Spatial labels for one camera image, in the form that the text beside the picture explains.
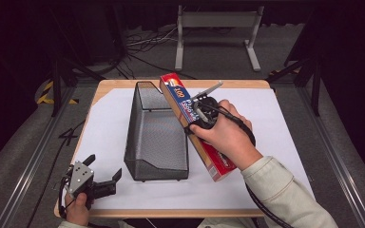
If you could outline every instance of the hand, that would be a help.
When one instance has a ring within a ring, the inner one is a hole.
[[[80,193],[74,202],[70,194],[65,195],[65,205],[67,206],[67,221],[73,224],[87,226],[88,210],[85,207],[87,195]]]
[[[252,129],[251,122],[241,116],[237,109],[227,100],[220,101],[219,105],[232,115],[240,118]],[[194,124],[190,126],[190,129],[196,136],[204,139],[219,152],[227,156],[240,170],[244,170],[262,158],[260,152],[251,143],[248,135],[236,123],[222,114],[218,115],[218,120],[212,129],[203,129]]]

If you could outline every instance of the sleeve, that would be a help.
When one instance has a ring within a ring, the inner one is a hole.
[[[273,157],[263,157],[241,171],[245,183],[276,216],[293,227],[337,227],[293,174]],[[279,227],[265,217],[269,227]]]
[[[62,221],[58,228],[87,228],[87,226],[76,225],[68,221]]]

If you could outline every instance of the cardboard box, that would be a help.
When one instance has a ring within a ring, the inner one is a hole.
[[[191,96],[176,73],[161,76],[160,89],[173,109],[174,114],[176,114],[182,124],[182,127],[186,127],[191,122],[200,118],[192,109]],[[236,168],[235,164],[209,143],[193,134],[189,135],[188,138],[200,155],[213,181],[220,181]]]

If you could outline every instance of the black mesh wire basket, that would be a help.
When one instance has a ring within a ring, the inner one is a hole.
[[[187,138],[164,95],[151,82],[135,86],[124,162],[135,181],[188,178]]]

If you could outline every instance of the gray floor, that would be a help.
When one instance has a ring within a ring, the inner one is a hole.
[[[192,30],[186,35],[184,41],[182,73],[197,79],[265,79],[270,71],[283,68],[282,63],[301,29],[302,26],[272,26],[259,29],[255,50],[261,72],[252,70],[243,47],[242,41],[249,32],[237,28],[227,34],[218,34],[211,30]],[[172,69],[175,50],[176,43],[169,41],[148,52],[136,55],[151,64]],[[139,79],[157,79],[160,75],[165,74],[165,71],[133,58],[130,60],[125,58],[125,62],[133,71],[134,77]],[[125,63],[121,63],[120,67],[127,70]],[[105,76],[111,79],[124,79],[116,70]],[[332,214],[339,227],[365,227],[360,226],[357,216],[355,216],[355,210],[345,195],[343,185],[338,180],[336,171],[328,159],[324,141],[315,125],[315,117],[308,113],[307,105],[301,100],[299,89],[290,83],[292,79],[293,77],[288,76],[271,86],[277,90],[281,110],[306,173],[310,177],[316,199]],[[38,167],[36,172],[30,176],[29,185],[26,184],[25,195],[18,199],[17,206],[9,213],[11,215],[9,218],[3,216],[0,219],[0,224],[3,224],[2,220],[8,219],[5,227],[27,226],[53,164],[55,166],[47,190],[39,203],[30,227],[56,227],[60,223],[61,219],[53,215],[57,191],[52,188],[67,170],[77,140],[72,140],[69,146],[64,146],[59,153],[58,160],[55,161],[57,151],[63,142],[63,139],[58,139],[58,136],[85,119],[96,87],[97,83],[92,80],[81,80],[74,89],[71,97],[79,99],[80,103],[68,104],[65,107],[56,127],[52,129],[52,137],[48,140],[47,149],[43,151],[41,162],[36,164]],[[321,89],[319,105],[321,114],[319,120],[327,129],[333,148],[349,170],[361,202],[365,206],[365,166],[346,134],[324,87]],[[18,129],[0,153],[0,216],[4,211],[8,212],[5,210],[5,206],[30,158],[39,146],[49,122],[52,122],[51,111],[52,105],[39,104],[38,109]],[[79,135],[81,130],[82,127],[79,127],[76,135]],[[117,227],[115,219],[95,219],[94,221]]]

